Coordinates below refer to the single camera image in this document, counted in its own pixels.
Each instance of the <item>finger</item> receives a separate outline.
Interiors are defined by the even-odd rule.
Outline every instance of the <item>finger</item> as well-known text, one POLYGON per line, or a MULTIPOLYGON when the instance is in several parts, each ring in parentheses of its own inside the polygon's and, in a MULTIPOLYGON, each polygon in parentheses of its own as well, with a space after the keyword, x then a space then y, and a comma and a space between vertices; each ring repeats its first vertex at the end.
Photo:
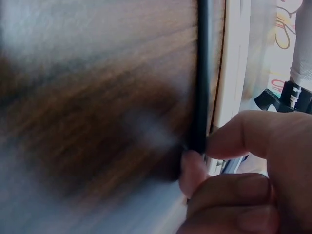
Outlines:
POLYGON ((262 205, 269 203, 269 180, 256 173, 222 174, 200 185, 188 204, 187 217, 216 206, 262 205))
POLYGON ((241 112, 208 138, 207 155, 230 159, 250 152, 265 158, 270 136, 277 130, 276 123, 281 123, 287 115, 265 111, 241 112))
POLYGON ((215 207, 187 219, 177 234, 276 234, 274 206, 215 207))
POLYGON ((187 198, 193 195, 207 176, 207 166, 199 153, 188 151, 182 156, 179 184, 187 198))

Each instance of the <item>hand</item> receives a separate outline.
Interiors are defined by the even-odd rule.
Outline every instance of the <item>hand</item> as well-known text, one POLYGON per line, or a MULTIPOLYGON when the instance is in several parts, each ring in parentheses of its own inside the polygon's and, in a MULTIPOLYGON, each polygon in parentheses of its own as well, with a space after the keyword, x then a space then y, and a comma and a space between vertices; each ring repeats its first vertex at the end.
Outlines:
POLYGON ((200 156, 188 152, 182 159, 180 187, 192 198, 178 233, 311 231, 311 140, 312 116, 307 114, 247 111, 234 117, 209 137, 207 155, 230 159, 251 152, 267 159, 270 180, 257 174, 207 179, 200 156))

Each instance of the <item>blurred surface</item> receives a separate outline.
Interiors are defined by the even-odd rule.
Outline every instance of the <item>blurred surface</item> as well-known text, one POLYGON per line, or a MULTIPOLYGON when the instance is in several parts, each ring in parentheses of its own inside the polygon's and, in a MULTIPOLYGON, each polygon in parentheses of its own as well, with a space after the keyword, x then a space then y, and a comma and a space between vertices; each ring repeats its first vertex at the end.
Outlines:
MULTIPOLYGON (((196 2, 0 4, 0 233, 161 230, 181 202, 196 2)), ((211 107, 224 1, 214 7, 211 107)))
POLYGON ((275 41, 276 1, 252 0, 249 49, 240 110, 259 109, 254 98, 267 88, 275 41))

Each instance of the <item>black cable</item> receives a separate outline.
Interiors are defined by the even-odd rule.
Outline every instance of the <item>black cable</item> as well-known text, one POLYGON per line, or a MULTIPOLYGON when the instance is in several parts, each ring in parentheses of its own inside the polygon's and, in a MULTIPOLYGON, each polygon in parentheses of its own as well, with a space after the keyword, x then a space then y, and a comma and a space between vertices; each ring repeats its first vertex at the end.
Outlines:
POLYGON ((209 104, 212 39, 212 2, 198 0, 198 43, 195 108, 190 130, 189 149, 205 153, 209 104))

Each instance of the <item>wooden panel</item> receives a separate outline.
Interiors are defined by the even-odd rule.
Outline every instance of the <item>wooden panel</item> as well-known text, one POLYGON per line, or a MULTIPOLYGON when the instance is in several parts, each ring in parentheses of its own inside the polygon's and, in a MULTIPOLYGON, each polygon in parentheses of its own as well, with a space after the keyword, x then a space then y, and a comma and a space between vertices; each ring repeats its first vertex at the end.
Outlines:
POLYGON ((1 1, 0 233, 159 230, 181 197, 196 19, 192 0, 1 1))

